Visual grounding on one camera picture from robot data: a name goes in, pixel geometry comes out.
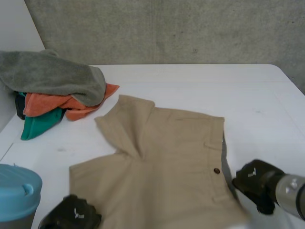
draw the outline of stack of towels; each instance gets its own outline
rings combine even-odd
[[[22,140],[41,135],[64,114],[71,121],[84,118],[119,88],[106,83],[99,68],[61,59],[50,50],[0,51],[0,81],[18,92],[17,114],[25,119]]]

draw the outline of dark towel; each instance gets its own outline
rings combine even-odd
[[[106,89],[99,68],[46,52],[0,51],[0,80],[17,92],[70,94],[85,106],[100,104]]]

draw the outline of khaki pants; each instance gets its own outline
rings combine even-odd
[[[96,123],[118,151],[72,166],[70,192],[102,214],[100,229],[220,229],[247,221],[221,171],[223,118],[121,95]]]

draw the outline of brown button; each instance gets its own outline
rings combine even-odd
[[[215,168],[215,169],[214,169],[214,173],[220,174],[220,170],[219,170],[218,168]]]

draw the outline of blue cup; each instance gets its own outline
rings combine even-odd
[[[41,187],[35,172],[0,164],[0,229],[31,229]]]

